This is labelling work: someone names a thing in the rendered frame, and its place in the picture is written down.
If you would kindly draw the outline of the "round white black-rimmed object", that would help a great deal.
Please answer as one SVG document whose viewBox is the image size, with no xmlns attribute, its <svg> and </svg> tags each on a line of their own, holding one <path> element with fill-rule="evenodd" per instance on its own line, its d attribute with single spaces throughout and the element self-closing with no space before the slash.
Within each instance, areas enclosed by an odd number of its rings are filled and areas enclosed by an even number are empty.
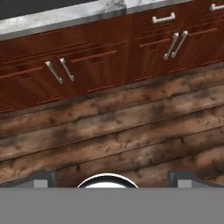
<svg viewBox="0 0 224 224">
<path fill-rule="evenodd" d="M 137 188 L 129 178 L 115 173 L 100 173 L 84 179 L 79 188 Z"/>
</svg>

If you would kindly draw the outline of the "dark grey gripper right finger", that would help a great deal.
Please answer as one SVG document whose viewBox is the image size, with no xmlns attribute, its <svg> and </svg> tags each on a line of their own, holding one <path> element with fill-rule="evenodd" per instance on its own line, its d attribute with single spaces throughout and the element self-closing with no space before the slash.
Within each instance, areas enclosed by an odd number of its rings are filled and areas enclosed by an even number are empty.
<svg viewBox="0 0 224 224">
<path fill-rule="evenodd" d="M 168 179 L 169 187 L 174 188 L 224 188 L 224 184 L 216 184 L 206 180 L 202 180 L 190 171 L 169 171 Z"/>
</svg>

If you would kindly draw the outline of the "red-brown wooden drawer front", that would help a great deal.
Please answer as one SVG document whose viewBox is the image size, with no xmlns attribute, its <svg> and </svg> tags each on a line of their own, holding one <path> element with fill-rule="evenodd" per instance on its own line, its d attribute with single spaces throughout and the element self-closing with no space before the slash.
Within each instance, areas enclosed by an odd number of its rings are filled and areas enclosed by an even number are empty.
<svg viewBox="0 0 224 224">
<path fill-rule="evenodd" d="M 153 24 L 153 16 L 169 17 L 175 12 L 176 18 L 159 24 Z M 179 3 L 171 6 L 137 12 L 132 16 L 131 38 L 157 35 L 164 32 L 179 32 L 184 27 L 194 24 L 200 17 L 201 8 L 196 2 Z"/>
<path fill-rule="evenodd" d="M 210 11 L 210 5 L 224 5 L 224 0 L 204 0 L 200 22 L 212 22 L 224 19 L 224 10 Z"/>
</svg>

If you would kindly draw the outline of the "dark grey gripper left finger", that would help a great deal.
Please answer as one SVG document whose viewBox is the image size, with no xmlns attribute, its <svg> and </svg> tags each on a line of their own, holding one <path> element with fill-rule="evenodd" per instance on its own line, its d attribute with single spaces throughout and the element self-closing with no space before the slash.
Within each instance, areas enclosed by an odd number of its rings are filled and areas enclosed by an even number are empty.
<svg viewBox="0 0 224 224">
<path fill-rule="evenodd" d="M 4 185 L 5 188 L 25 187 L 25 188 L 52 188 L 56 184 L 55 171 L 35 171 L 26 178 L 14 180 Z"/>
</svg>

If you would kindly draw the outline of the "dark sink basin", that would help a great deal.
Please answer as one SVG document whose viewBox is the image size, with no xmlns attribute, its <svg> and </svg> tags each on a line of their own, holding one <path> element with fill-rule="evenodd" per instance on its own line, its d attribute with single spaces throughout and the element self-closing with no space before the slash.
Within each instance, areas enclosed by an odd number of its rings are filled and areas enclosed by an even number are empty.
<svg viewBox="0 0 224 224">
<path fill-rule="evenodd" d="M 0 0 L 0 20 L 93 1 L 95 0 Z"/>
</svg>

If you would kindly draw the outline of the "red-brown wooden cupboard door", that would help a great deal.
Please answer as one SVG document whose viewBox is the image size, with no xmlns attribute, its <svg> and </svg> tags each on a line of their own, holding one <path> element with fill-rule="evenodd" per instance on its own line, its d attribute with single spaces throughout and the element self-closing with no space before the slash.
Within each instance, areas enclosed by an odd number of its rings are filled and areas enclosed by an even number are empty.
<svg viewBox="0 0 224 224">
<path fill-rule="evenodd" d="M 60 65 L 60 58 L 66 59 L 74 81 L 69 79 L 62 65 L 61 68 L 76 92 L 73 97 L 78 97 L 124 83 L 126 46 L 126 41 L 106 45 L 72 45 L 49 52 L 46 56 L 54 56 Z"/>
<path fill-rule="evenodd" d="M 129 49 L 127 82 L 145 81 L 156 77 L 165 65 L 167 53 L 175 32 L 135 38 Z"/>
<path fill-rule="evenodd" d="M 54 62 L 63 78 L 60 85 L 46 66 Z M 54 56 L 14 61 L 0 66 L 0 114 L 28 109 L 76 96 Z"/>
<path fill-rule="evenodd" d="M 198 67 L 205 61 L 221 30 L 221 20 L 196 24 L 185 30 L 188 31 L 188 35 L 184 44 L 176 57 L 171 57 L 170 74 Z"/>
</svg>

